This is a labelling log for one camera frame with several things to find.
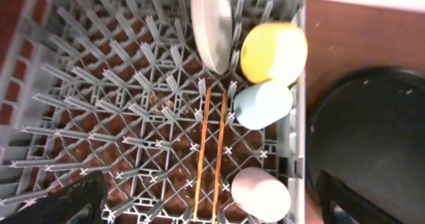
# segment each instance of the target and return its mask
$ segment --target plastic grid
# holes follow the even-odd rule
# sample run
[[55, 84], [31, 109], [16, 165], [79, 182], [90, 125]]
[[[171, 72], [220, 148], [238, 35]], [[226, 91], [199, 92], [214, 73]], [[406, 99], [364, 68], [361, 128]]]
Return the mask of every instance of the plastic grid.
[[[291, 17], [292, 9], [279, 11], [281, 6], [276, 4], [281, 0], [257, 0], [253, 7], [246, 5], [247, 0], [232, 0], [234, 50], [230, 71], [217, 76], [200, 65], [194, 51], [187, 0], [178, 0], [178, 5], [167, 10], [160, 0], [75, 1], [56, 10], [66, 23], [61, 36], [47, 33], [41, 42], [56, 51], [55, 59], [41, 67], [54, 77], [52, 88], [33, 96], [47, 112], [37, 125], [23, 128], [23, 132], [32, 134], [27, 157], [10, 164], [36, 173], [35, 184], [31, 192], [3, 198], [1, 205], [23, 201], [29, 205], [79, 175], [100, 169], [108, 177], [110, 196], [120, 196], [118, 202], [112, 200], [106, 205], [103, 217], [108, 223], [123, 215], [137, 216], [138, 223], [150, 223], [156, 217], [189, 223], [192, 207], [187, 189], [194, 187], [196, 168], [188, 162], [196, 159], [199, 151], [198, 139], [189, 134], [201, 132], [207, 85], [214, 87], [207, 145], [217, 143], [218, 128], [214, 125], [218, 127], [224, 89], [230, 99], [226, 133], [232, 134], [234, 141], [225, 144], [223, 165], [233, 170], [222, 170], [222, 192], [228, 193], [229, 179], [248, 166], [259, 166], [285, 178], [291, 195], [298, 192], [292, 188], [299, 189], [299, 183], [291, 183], [299, 182], [303, 175], [303, 150], [297, 148], [300, 140], [296, 140], [302, 118], [300, 104], [295, 103], [290, 115], [278, 122], [277, 129], [285, 132], [267, 139], [267, 130], [249, 131], [234, 122], [231, 102], [235, 93], [248, 86], [238, 68], [238, 48], [244, 36], [256, 23]], [[105, 11], [108, 14], [99, 17]], [[133, 28], [134, 23], [140, 23], [141, 28]], [[134, 43], [139, 47], [135, 51], [131, 48]], [[102, 51], [105, 44], [109, 52]], [[298, 85], [292, 87], [292, 92], [294, 100], [303, 96]], [[119, 128], [111, 123], [120, 123]], [[246, 141], [253, 136], [259, 137], [254, 147]], [[277, 145], [279, 139], [285, 143], [283, 149]], [[79, 154], [84, 150], [79, 148], [82, 146], [89, 152]], [[233, 153], [241, 148], [249, 155]], [[159, 160], [164, 156], [165, 163]], [[214, 172], [214, 162], [214, 157], [206, 157], [204, 171]], [[46, 179], [52, 180], [47, 187]], [[213, 188], [201, 190], [200, 206], [202, 202], [212, 205], [209, 195]], [[167, 203], [176, 198], [184, 207], [167, 208]], [[227, 210], [234, 208], [228, 198], [218, 210], [218, 221], [255, 221], [253, 217], [231, 220]], [[301, 222], [296, 211], [286, 217], [287, 222]], [[210, 219], [199, 221], [208, 223]]]

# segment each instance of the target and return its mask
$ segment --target black round lid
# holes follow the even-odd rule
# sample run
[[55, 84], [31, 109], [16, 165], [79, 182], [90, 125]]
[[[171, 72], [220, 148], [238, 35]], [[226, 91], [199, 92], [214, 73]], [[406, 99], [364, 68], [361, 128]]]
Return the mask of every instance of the black round lid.
[[376, 68], [338, 82], [307, 125], [310, 185], [322, 168], [395, 207], [387, 211], [401, 220], [425, 220], [425, 80]]

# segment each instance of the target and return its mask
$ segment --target wooden chopstick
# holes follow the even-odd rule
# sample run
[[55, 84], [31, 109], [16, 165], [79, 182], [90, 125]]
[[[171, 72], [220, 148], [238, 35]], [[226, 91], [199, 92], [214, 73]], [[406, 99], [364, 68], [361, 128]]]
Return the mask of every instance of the wooden chopstick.
[[211, 87], [208, 87], [207, 96], [205, 98], [204, 122], [202, 125], [201, 149], [199, 150], [198, 160], [198, 177], [195, 190], [195, 207], [193, 208], [193, 219], [197, 219], [199, 192], [201, 190], [202, 169], [204, 164], [205, 140], [207, 138], [208, 114], [210, 111]]
[[218, 150], [217, 150], [217, 163], [215, 165], [215, 180], [214, 180], [214, 201], [212, 203], [212, 219], [211, 223], [215, 224], [215, 217], [217, 212], [217, 201], [218, 193], [220, 187], [220, 169], [221, 169], [221, 155], [223, 147], [223, 138], [224, 138], [224, 119], [226, 118], [226, 109], [227, 109], [227, 92], [223, 93], [223, 100], [221, 103], [221, 117], [220, 117], [220, 134], [218, 135]]

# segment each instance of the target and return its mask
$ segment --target gray plastic dish rack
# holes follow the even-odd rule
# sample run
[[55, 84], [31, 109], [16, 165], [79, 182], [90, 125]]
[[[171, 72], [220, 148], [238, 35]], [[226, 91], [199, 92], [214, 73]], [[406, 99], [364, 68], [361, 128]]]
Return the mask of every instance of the gray plastic dish rack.
[[[196, 52], [190, 0], [25, 0], [0, 77], [2, 113], [11, 112], [0, 126], [0, 217], [102, 170], [110, 187], [105, 223], [190, 223], [194, 137], [211, 85], [207, 153], [218, 140], [224, 90], [232, 140], [224, 143], [218, 222], [258, 221], [240, 214], [229, 184], [258, 166], [289, 189], [284, 221], [304, 223], [305, 74], [291, 87], [292, 111], [273, 126], [246, 130], [232, 112], [234, 95], [248, 87], [239, 64], [247, 32], [271, 20], [302, 27], [304, 0], [231, 3], [230, 70], [218, 76]], [[204, 173], [214, 173], [215, 160], [206, 154]], [[201, 187], [198, 223], [210, 223], [213, 187]]]

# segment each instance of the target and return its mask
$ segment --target orange chopstick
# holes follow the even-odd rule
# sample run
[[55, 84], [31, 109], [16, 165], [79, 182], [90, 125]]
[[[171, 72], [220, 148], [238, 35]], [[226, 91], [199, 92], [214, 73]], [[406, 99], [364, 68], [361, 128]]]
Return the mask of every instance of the orange chopstick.
[[218, 150], [217, 150], [217, 163], [215, 165], [215, 180], [214, 180], [214, 202], [212, 203], [212, 219], [211, 223], [215, 224], [215, 217], [217, 212], [217, 201], [218, 201], [218, 188], [220, 187], [220, 169], [221, 169], [221, 155], [224, 138], [224, 119], [226, 118], [227, 109], [227, 92], [223, 93], [223, 100], [221, 104], [221, 117], [220, 117], [220, 134], [218, 135]]
[[210, 111], [210, 99], [211, 99], [211, 87], [208, 87], [207, 97], [205, 98], [204, 122], [202, 125], [202, 136], [201, 136], [201, 149], [199, 150], [198, 177], [197, 177], [197, 187], [195, 190], [195, 207], [193, 209], [194, 220], [197, 219], [199, 192], [201, 190], [201, 178], [202, 178], [202, 169], [203, 169], [204, 154], [205, 154], [205, 140], [207, 138], [208, 113]]

